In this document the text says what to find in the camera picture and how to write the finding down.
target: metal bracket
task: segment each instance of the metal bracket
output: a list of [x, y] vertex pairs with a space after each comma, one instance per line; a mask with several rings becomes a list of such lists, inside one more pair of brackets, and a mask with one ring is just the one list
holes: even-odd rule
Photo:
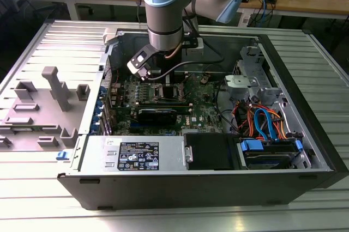
[[132, 57], [132, 59], [127, 63], [127, 67], [132, 74], [139, 74], [144, 81], [151, 75], [150, 71], [148, 70], [149, 67], [147, 65], [147, 61], [159, 52], [159, 50], [148, 44], [141, 48], [141, 50]]
[[260, 88], [257, 91], [257, 96], [260, 98], [262, 104], [271, 106], [281, 95], [280, 88]]
[[117, 27], [108, 27], [104, 30], [103, 33], [103, 43], [105, 46], [113, 44], [117, 41], [118, 35]]

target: power supply label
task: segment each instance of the power supply label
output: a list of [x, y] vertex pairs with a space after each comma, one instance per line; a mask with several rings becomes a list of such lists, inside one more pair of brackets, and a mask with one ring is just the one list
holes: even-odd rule
[[159, 170], [159, 143], [121, 142], [118, 169]]

